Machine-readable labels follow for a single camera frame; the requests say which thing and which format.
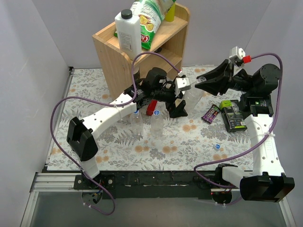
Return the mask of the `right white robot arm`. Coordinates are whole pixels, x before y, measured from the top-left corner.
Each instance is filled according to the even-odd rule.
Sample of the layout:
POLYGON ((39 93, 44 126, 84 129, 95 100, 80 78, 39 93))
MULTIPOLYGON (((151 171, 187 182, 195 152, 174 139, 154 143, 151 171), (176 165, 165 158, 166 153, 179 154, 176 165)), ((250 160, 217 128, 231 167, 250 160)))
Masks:
POLYGON ((246 201, 280 202, 295 186, 282 168, 276 150, 273 128, 278 110, 271 103, 271 92, 281 87, 282 67, 261 66, 253 75, 244 69, 233 73, 234 66, 225 60, 214 70, 204 74, 205 81, 195 85, 212 95, 225 94, 228 89, 242 91, 240 111, 250 136, 253 171, 245 172, 226 160, 218 161, 212 184, 220 188, 239 188, 246 201))

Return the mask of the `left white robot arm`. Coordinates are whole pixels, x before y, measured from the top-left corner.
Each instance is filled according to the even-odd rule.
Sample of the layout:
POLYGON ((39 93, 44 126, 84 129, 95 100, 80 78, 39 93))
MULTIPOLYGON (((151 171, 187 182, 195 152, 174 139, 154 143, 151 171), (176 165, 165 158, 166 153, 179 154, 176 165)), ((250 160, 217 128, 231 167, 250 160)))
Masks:
POLYGON ((83 119, 74 117, 69 122, 67 142, 77 154, 82 171, 87 175, 84 183, 90 189, 100 186, 101 178, 96 161, 97 138, 111 125, 129 114, 147 106, 152 100, 164 102, 170 118, 187 116, 185 102, 176 105, 186 90, 191 88, 189 79, 180 72, 173 81, 167 80, 163 69, 152 68, 145 78, 137 79, 111 106, 106 106, 83 119))

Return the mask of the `clear plastic bottle front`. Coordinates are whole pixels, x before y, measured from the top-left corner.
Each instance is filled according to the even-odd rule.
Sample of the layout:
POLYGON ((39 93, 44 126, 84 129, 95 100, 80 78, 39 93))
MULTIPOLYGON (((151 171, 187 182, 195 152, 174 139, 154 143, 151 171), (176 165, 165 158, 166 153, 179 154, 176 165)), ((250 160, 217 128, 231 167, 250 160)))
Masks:
POLYGON ((159 116, 151 116, 151 133, 153 137, 160 138, 163 135, 163 115, 160 112, 159 116))

